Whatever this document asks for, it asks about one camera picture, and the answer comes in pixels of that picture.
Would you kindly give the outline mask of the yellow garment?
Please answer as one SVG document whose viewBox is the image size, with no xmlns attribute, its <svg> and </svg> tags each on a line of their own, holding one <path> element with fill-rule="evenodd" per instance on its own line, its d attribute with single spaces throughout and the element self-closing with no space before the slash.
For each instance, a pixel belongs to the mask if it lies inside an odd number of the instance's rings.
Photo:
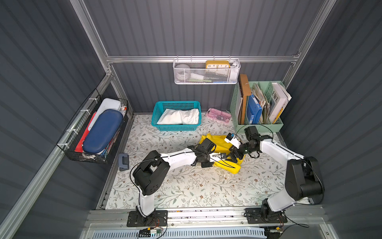
<svg viewBox="0 0 382 239">
<path fill-rule="evenodd" d="M 207 135 L 202 135 L 201 140 L 199 143 L 202 143 L 205 139 L 209 139 L 216 145 L 215 152 L 216 153 L 226 153 L 227 156 L 231 153 L 231 148 L 236 149 L 232 144 L 226 143 L 224 139 L 226 138 L 225 135 L 211 135 L 208 133 Z M 241 164 L 243 162 L 242 160 L 238 160 L 238 163 L 235 164 L 231 161 L 228 161 L 228 159 L 224 160 L 222 163 L 214 162 L 214 167 L 218 167 L 221 169 L 224 169 L 232 174 L 237 174 L 239 170 L 241 169 Z"/>
</svg>

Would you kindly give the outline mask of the white shorts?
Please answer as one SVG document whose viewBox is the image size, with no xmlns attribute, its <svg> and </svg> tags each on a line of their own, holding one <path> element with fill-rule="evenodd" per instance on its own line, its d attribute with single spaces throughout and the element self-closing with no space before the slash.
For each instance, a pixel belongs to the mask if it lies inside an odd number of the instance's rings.
<svg viewBox="0 0 382 239">
<path fill-rule="evenodd" d="M 199 116 L 199 109 L 191 109 L 187 111 L 166 109 L 160 116 L 157 124 L 198 124 Z"/>
</svg>

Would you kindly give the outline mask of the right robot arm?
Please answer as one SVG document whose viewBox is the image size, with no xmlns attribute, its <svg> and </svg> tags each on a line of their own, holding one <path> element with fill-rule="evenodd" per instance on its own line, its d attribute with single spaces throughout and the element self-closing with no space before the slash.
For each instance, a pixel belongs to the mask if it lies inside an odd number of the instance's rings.
<svg viewBox="0 0 382 239">
<path fill-rule="evenodd" d="M 305 157 L 276 143 L 272 136 L 260 135 L 255 126 L 245 130 L 246 143 L 241 143 L 236 134 L 229 133 L 224 139 L 232 144 L 227 156 L 229 161 L 238 163 L 245 155 L 264 153 L 286 167 L 284 189 L 263 200 L 260 212 L 254 218 L 260 218 L 265 223 L 277 219 L 284 222 L 287 218 L 283 212 L 303 198 L 324 197 L 324 184 L 319 169 L 318 160 Z"/>
</svg>

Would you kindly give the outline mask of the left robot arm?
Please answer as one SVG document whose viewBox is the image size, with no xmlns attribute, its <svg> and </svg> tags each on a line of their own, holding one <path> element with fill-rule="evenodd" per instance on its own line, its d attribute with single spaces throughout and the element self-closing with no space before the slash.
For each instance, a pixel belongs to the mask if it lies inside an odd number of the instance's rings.
<svg viewBox="0 0 382 239">
<path fill-rule="evenodd" d="M 161 187 L 167 174 L 183 166 L 213 166 L 219 154 L 216 144 L 205 139 L 197 145 L 173 153 L 151 151 L 130 173 L 131 182 L 139 191 L 137 211 L 142 217 L 149 217 L 155 211 L 154 194 Z"/>
</svg>

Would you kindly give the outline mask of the tape roll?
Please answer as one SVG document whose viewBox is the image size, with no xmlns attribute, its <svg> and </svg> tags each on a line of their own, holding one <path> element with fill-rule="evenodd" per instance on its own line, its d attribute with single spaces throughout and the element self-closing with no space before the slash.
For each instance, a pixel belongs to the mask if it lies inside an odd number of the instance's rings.
<svg viewBox="0 0 382 239">
<path fill-rule="evenodd" d="M 174 68 L 175 79 L 179 82 L 186 82 L 191 75 L 191 68 L 187 64 L 179 64 Z"/>
</svg>

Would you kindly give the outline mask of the blue folder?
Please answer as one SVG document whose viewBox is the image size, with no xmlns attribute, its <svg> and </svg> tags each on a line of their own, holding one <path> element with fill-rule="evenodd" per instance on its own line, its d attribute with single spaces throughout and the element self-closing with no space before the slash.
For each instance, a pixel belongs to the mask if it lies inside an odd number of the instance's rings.
<svg viewBox="0 0 382 239">
<path fill-rule="evenodd" d="M 254 95 L 250 95 L 247 100 L 246 117 L 249 124 L 258 124 L 262 115 L 262 107 Z"/>
</svg>

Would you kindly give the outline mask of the green file organizer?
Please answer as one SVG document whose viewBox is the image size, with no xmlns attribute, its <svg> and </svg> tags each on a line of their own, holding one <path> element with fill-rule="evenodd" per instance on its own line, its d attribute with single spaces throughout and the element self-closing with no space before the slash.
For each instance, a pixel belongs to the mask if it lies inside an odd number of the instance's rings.
<svg viewBox="0 0 382 239">
<path fill-rule="evenodd" d="M 273 97 L 275 84 L 285 89 L 279 81 L 249 81 L 244 86 L 249 92 L 242 93 L 240 83 L 236 84 L 230 113 L 237 133 L 243 134 L 245 128 L 250 126 L 255 126 L 259 133 L 276 133 L 281 130 L 281 113 L 286 106 L 281 107 L 276 117 L 269 118 L 271 111 L 276 109 L 277 99 Z"/>
</svg>

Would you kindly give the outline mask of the brown board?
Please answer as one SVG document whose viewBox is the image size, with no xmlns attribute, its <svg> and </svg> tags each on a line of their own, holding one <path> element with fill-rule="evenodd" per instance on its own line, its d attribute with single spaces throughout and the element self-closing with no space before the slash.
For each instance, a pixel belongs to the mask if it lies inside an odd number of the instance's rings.
<svg viewBox="0 0 382 239">
<path fill-rule="evenodd" d="M 239 124 L 244 124 L 245 116 L 246 116 L 247 100 L 248 100 L 248 97 L 251 95 L 251 88 L 250 88 L 249 80 L 246 74 L 239 75 L 239 85 L 240 85 L 242 98 L 243 98 Z"/>
</svg>

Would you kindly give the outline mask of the white book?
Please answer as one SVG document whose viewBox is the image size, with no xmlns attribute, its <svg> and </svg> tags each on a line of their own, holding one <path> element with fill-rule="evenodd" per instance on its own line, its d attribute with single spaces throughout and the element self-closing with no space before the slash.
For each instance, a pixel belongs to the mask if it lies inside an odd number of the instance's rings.
<svg viewBox="0 0 382 239">
<path fill-rule="evenodd" d="M 271 90 L 269 121 L 275 124 L 292 97 L 279 83 L 272 83 Z"/>
</svg>

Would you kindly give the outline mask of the teal plastic basket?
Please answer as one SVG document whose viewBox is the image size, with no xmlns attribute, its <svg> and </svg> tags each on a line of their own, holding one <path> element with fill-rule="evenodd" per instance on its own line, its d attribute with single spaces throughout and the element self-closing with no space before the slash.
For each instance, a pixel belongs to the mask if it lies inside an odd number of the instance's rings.
<svg viewBox="0 0 382 239">
<path fill-rule="evenodd" d="M 159 101 L 151 122 L 160 131 L 195 131 L 201 123 L 202 109 L 198 101 Z"/>
</svg>

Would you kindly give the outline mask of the yellow clock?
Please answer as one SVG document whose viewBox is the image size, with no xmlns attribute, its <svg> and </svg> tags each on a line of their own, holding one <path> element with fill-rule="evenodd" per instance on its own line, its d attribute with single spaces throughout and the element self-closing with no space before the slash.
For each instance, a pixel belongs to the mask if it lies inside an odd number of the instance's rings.
<svg viewBox="0 0 382 239">
<path fill-rule="evenodd" d="M 206 69 L 229 69 L 230 62 L 228 60 L 208 60 L 206 61 Z"/>
</svg>

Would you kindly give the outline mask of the blue oval case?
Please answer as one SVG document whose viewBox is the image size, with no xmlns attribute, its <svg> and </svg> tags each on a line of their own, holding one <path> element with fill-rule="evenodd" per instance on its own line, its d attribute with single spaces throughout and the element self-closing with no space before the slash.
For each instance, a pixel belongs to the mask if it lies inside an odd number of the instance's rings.
<svg viewBox="0 0 382 239">
<path fill-rule="evenodd" d="M 96 120 L 84 143 L 83 150 L 90 154 L 101 153 L 113 139 L 123 120 L 117 110 L 106 110 Z"/>
</svg>

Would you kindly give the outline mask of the white flat box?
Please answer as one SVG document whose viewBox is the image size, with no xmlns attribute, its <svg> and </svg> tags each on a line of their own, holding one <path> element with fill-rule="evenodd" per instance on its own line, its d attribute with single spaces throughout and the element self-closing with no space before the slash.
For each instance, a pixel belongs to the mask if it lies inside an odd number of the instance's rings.
<svg viewBox="0 0 382 239">
<path fill-rule="evenodd" d="M 99 106 L 99 108 L 96 110 L 96 112 L 94 113 L 94 115 L 92 116 L 89 124 L 88 124 L 88 127 L 87 127 L 87 130 L 90 131 L 93 127 L 93 125 L 95 124 L 96 120 L 98 119 L 98 117 L 106 110 L 119 110 L 121 107 L 121 101 L 119 100 L 114 100 L 114 99 L 111 99 L 111 98 L 105 98 L 102 102 L 101 102 L 101 105 Z"/>
</svg>

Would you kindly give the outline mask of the red folder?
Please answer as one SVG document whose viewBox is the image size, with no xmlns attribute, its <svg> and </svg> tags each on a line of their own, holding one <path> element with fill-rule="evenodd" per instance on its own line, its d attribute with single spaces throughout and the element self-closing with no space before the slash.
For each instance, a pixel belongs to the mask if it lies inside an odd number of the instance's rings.
<svg viewBox="0 0 382 239">
<path fill-rule="evenodd" d="M 85 131 L 84 131 L 82 137 L 80 138 L 80 141 L 78 142 L 78 144 L 75 147 L 75 152 L 79 152 L 79 153 L 83 153 L 84 152 L 84 150 L 83 150 L 83 143 L 84 143 L 87 135 L 90 132 L 89 131 L 89 126 L 90 126 L 91 122 L 93 121 L 95 115 L 96 115 L 96 113 L 93 113 L 92 118 L 91 118 L 89 124 L 86 126 Z"/>
</svg>

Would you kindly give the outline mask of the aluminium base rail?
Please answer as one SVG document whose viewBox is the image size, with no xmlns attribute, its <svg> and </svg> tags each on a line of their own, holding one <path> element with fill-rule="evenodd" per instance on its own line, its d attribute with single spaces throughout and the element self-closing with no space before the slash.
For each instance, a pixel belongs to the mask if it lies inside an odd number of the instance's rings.
<svg viewBox="0 0 382 239">
<path fill-rule="evenodd" d="M 297 205 L 284 211 L 286 222 L 266 223 L 253 216 L 260 208 L 171 208 L 160 217 L 161 232 L 140 231 L 155 226 L 131 220 L 132 209 L 92 210 L 82 239 L 337 239 L 338 235 L 321 206 Z"/>
</svg>

